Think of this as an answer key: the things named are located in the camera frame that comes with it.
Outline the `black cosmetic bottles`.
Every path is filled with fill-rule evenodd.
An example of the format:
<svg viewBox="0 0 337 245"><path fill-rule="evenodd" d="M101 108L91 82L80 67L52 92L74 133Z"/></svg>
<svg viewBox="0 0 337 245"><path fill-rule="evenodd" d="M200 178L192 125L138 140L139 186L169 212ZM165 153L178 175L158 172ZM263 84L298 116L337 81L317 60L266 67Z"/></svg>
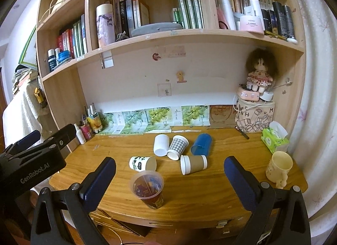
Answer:
<svg viewBox="0 0 337 245"><path fill-rule="evenodd" d="M278 35L284 37L288 42L297 43L295 38L292 11L288 5L282 5L278 1L272 3L277 20Z"/></svg>

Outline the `green spined books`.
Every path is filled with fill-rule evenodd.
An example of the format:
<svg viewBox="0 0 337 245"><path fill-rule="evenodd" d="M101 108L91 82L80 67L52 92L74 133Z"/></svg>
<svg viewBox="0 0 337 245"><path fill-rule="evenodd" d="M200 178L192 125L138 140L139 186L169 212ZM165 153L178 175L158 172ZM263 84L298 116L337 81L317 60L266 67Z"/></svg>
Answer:
<svg viewBox="0 0 337 245"><path fill-rule="evenodd" d="M178 7L173 8L173 20L183 29L203 29L205 27L201 0L177 0Z"/></svg>

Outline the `brown cardboard with drawing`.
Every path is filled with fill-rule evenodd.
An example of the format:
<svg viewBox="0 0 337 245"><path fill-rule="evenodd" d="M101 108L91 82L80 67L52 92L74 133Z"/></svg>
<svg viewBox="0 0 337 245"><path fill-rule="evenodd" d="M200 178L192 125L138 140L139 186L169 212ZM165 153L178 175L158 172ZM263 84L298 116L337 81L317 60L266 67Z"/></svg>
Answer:
<svg viewBox="0 0 337 245"><path fill-rule="evenodd" d="M234 128L236 111L231 105L210 106L210 129Z"/></svg>

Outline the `blue plastic cup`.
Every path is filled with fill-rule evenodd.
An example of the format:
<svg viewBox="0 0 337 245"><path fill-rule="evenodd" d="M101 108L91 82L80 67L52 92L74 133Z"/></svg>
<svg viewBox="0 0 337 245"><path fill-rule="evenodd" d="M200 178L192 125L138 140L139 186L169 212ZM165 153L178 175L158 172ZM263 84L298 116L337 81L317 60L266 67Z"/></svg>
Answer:
<svg viewBox="0 0 337 245"><path fill-rule="evenodd" d="M198 135L194 144L191 147L191 153L193 155L205 155L208 156L212 143L211 135L203 133Z"/></svg>

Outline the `green grape printed box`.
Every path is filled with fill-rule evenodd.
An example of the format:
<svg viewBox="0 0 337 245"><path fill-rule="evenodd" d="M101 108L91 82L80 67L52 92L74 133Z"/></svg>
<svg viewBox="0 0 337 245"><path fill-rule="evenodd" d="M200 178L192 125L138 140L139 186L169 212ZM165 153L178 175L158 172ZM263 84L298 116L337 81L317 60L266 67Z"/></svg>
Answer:
<svg viewBox="0 0 337 245"><path fill-rule="evenodd" d="M102 135L170 133L174 126L210 126L210 106L165 106L144 110L100 113Z"/></svg>

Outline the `curly-haired rag doll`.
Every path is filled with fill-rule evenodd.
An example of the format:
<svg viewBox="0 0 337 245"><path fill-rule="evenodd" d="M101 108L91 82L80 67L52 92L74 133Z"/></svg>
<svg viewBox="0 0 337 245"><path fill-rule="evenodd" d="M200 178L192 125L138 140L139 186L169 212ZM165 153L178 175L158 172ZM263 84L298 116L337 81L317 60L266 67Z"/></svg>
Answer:
<svg viewBox="0 0 337 245"><path fill-rule="evenodd" d="M263 94L270 87L278 75L278 66L275 56L268 50L257 48L253 50L245 64L248 76L246 87Z"/></svg>

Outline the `white panda paper cup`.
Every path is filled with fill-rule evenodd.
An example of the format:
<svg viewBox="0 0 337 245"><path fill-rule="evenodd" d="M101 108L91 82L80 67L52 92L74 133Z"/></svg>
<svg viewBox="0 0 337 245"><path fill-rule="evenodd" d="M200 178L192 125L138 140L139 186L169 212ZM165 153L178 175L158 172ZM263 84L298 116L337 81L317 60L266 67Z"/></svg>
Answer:
<svg viewBox="0 0 337 245"><path fill-rule="evenodd" d="M155 157L131 157L129 160L129 167L132 170L141 172L145 170L156 170L156 158Z"/></svg>

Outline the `cream ceramic mug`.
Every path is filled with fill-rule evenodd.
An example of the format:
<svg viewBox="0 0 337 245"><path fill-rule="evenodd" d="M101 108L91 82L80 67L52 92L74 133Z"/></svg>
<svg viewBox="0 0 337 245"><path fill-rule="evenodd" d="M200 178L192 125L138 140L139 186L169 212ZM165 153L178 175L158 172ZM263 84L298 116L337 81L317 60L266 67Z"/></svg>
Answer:
<svg viewBox="0 0 337 245"><path fill-rule="evenodd" d="M276 151L272 154L266 168L266 177L276 184L277 189L283 189L287 185L288 173L292 166L293 160L289 154L283 151Z"/></svg>

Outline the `green tissue pack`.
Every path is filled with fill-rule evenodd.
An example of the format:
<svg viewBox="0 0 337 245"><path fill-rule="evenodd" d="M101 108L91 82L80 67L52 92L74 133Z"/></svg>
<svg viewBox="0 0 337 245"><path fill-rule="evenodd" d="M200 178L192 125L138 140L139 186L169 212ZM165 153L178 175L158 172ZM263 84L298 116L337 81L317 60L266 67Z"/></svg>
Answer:
<svg viewBox="0 0 337 245"><path fill-rule="evenodd" d="M272 121L269 127L263 129L261 140L269 151L274 154L276 151L288 151L290 142L287 136L286 129L277 121Z"/></svg>

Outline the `red printed plastic cup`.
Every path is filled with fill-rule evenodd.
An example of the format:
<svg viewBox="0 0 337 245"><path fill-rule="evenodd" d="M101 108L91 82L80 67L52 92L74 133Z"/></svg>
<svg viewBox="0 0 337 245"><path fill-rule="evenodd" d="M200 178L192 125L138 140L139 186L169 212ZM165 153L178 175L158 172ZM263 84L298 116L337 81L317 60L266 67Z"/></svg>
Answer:
<svg viewBox="0 0 337 245"><path fill-rule="evenodd" d="M158 209L164 205L163 188L163 177L156 171L138 172L130 180L131 192L152 209Z"/></svg>

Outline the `plain white paper cup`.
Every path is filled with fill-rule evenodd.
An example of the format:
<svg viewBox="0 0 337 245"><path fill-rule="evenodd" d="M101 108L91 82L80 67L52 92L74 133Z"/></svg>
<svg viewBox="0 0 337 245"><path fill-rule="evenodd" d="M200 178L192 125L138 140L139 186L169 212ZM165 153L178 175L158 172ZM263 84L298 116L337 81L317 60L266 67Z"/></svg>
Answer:
<svg viewBox="0 0 337 245"><path fill-rule="evenodd" d="M170 145L170 138L165 134L159 134L154 139L154 154L163 157L167 154Z"/></svg>

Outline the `grey checkered paper cup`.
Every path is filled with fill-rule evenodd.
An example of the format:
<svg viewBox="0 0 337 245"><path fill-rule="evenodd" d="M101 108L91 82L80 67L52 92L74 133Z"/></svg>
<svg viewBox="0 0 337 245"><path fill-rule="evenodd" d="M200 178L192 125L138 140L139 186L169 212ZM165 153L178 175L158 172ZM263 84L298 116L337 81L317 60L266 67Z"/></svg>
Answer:
<svg viewBox="0 0 337 245"><path fill-rule="evenodd" d="M167 151L167 156L171 160L179 160L188 145L189 141L184 136L175 135Z"/></svg>

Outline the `brown sleeve paper cup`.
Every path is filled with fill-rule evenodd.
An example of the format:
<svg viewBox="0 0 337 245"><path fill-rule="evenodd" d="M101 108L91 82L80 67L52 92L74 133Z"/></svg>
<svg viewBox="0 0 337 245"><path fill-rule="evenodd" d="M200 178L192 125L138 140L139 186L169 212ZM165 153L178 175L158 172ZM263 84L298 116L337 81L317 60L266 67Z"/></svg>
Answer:
<svg viewBox="0 0 337 245"><path fill-rule="evenodd" d="M180 158L180 164L182 174L188 175L205 170L208 162L205 155L182 155Z"/></svg>

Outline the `wooden bookshelf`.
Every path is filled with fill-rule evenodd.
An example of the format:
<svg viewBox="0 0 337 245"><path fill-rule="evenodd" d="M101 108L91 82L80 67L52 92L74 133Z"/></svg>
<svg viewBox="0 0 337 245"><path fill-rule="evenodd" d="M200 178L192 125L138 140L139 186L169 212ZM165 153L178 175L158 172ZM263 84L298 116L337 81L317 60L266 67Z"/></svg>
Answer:
<svg viewBox="0 0 337 245"><path fill-rule="evenodd" d="M92 103L104 113L163 106L229 105L245 82L255 48L277 59L274 120L292 132L304 87L306 51L297 0L292 9L297 44L219 28L215 0L201 0L205 27L158 32L98 46L96 8L109 0L41 0L37 56L42 86L58 128L80 120ZM177 0L139 0L153 23L170 21ZM75 58L58 64L57 38L72 30Z"/></svg>

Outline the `pink small box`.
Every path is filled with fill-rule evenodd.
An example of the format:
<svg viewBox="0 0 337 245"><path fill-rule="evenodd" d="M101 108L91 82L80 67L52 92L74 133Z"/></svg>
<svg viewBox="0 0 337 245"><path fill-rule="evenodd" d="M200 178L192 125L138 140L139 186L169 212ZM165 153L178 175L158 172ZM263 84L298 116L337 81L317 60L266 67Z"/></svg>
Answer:
<svg viewBox="0 0 337 245"><path fill-rule="evenodd" d="M245 86L238 87L237 96L245 101L257 102L259 101L259 92L248 90Z"/></svg>

